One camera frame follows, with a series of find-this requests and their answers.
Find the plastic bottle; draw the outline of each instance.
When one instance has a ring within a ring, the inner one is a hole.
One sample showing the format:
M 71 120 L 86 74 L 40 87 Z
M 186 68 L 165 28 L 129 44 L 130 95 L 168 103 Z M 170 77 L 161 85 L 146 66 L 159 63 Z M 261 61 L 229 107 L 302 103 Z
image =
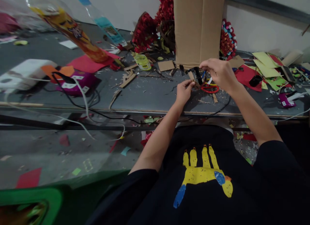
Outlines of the plastic bottle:
M 79 1 L 83 6 L 85 6 L 90 18 L 94 20 L 94 22 L 101 28 L 104 34 L 108 36 L 115 45 L 121 44 L 122 46 L 127 46 L 127 42 L 100 10 L 94 7 L 89 0 Z
M 79 46 L 94 62 L 100 63 L 108 59 L 108 55 L 92 44 L 81 27 L 63 8 L 49 0 L 26 0 L 26 2 L 28 7 L 38 14 L 43 21 Z

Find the gray table surface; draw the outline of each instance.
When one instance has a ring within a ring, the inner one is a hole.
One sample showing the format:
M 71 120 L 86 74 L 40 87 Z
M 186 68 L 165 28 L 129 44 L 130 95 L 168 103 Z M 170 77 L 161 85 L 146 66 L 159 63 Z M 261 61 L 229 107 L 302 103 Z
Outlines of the gray table surface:
M 103 34 L 101 30 L 90 24 L 82 24 L 83 30 L 91 38 L 93 42 L 102 41 Z M 130 34 L 127 31 L 120 31 L 126 40 L 130 39 Z M 23 38 L 29 42 L 26 46 L 14 46 L 12 43 L 0 45 L 1 56 L 1 69 L 0 74 L 5 73 L 14 66 L 20 64 L 26 59 L 47 59 L 52 60 L 60 66 L 65 66 L 73 59 L 83 55 L 81 49 L 74 50 L 68 49 L 59 44 L 61 41 L 65 41 L 66 38 L 59 33 L 45 33 L 35 34 L 31 38 Z M 97 44 L 101 48 L 106 48 L 106 44 Z M 122 61 L 124 65 L 130 66 L 133 64 L 133 57 L 127 51 L 122 51 L 119 56 L 126 56 Z M 165 59 L 174 60 L 173 54 L 151 54 L 154 59 L 162 56 Z M 101 82 L 97 86 L 98 94 L 92 94 L 88 96 L 88 100 L 93 109 L 96 109 L 105 113 L 119 113 L 119 114 L 143 114 L 143 115 L 164 115 L 176 98 L 176 88 L 173 89 L 178 83 L 189 79 L 188 75 L 182 76 L 180 70 L 178 70 L 172 77 L 173 81 L 162 80 L 154 77 L 141 77 L 148 72 L 139 72 L 138 77 L 134 79 L 126 88 L 121 89 L 122 92 L 115 100 L 112 110 L 109 111 L 108 107 L 114 92 L 119 89 L 115 86 L 122 81 L 123 71 L 112 71 L 108 67 L 102 69 L 100 74 L 96 74 Z M 163 73 L 169 77 L 169 71 Z M 55 91 L 56 85 L 52 83 L 39 82 L 33 89 L 25 92 L 19 91 L 10 95 L 9 101 L 11 102 L 24 102 L 24 103 L 39 103 L 43 104 L 41 107 L 33 107 L 32 109 L 42 112 L 82 112 L 73 106 L 69 100 L 59 91 Z M 302 111 L 307 110 L 310 107 L 310 101 L 308 97 L 296 101 L 297 106 L 291 109 L 285 109 L 281 106 L 276 94 L 270 93 L 271 87 L 268 86 L 268 90 L 262 92 L 256 92 L 247 88 L 250 95 L 260 105 L 264 112 L 271 118 L 288 118 Z M 299 92 L 304 92 L 305 89 L 299 89 Z M 212 95 L 207 94 L 201 90 L 193 91 L 192 96 L 188 103 L 184 107 L 185 115 L 206 116 L 212 114 L 221 109 L 229 100 L 229 96 L 226 92 L 219 91 L 217 94 L 218 103 L 213 102 Z M 0 101 L 3 101 L 4 94 L 0 94 Z M 203 100 L 210 102 L 210 104 L 204 104 L 197 100 Z M 74 102 L 83 105 L 83 99 L 81 97 L 73 98 Z M 1 110 L 12 110 L 7 106 L 1 106 Z M 230 104 L 218 115 L 237 117 L 241 116 L 238 107 L 235 102 L 231 100 Z

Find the blue bottle cap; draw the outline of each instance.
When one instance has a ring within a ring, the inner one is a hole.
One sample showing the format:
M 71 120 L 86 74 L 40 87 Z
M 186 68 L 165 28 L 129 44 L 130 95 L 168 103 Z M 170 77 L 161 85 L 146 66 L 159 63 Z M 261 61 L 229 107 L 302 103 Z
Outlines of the blue bottle cap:
M 82 5 L 91 5 L 91 2 L 89 0 L 79 0 Z

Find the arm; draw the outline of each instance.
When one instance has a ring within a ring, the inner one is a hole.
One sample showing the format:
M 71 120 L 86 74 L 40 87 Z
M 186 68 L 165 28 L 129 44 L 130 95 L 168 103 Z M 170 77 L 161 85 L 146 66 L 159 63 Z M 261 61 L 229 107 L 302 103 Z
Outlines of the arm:
M 191 96 L 191 90 L 194 85 L 195 83 L 192 82 L 192 80 L 186 80 L 178 84 L 177 99 L 175 103 L 151 135 L 139 159 L 129 174 L 140 169 L 155 169 L 157 172 L 159 171 L 175 126 L 182 113 L 185 103 Z
M 237 81 L 228 61 L 209 59 L 203 61 L 200 68 L 208 70 L 214 82 L 234 99 L 259 146 L 270 140 L 282 141 L 275 126 L 262 108 L 249 95 L 244 86 Z

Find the hand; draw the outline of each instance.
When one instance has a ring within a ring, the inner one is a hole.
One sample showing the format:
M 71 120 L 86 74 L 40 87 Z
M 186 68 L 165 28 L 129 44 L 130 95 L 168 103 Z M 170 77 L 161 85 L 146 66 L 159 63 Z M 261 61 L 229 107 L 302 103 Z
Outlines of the hand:
M 178 105 L 181 105 L 182 108 L 188 101 L 188 99 L 191 97 L 191 90 L 193 86 L 195 85 L 195 82 L 192 80 L 186 80 L 178 84 L 177 86 L 177 99 L 175 102 Z
M 201 62 L 199 67 L 208 71 L 213 81 L 228 94 L 240 85 L 228 61 L 211 58 Z

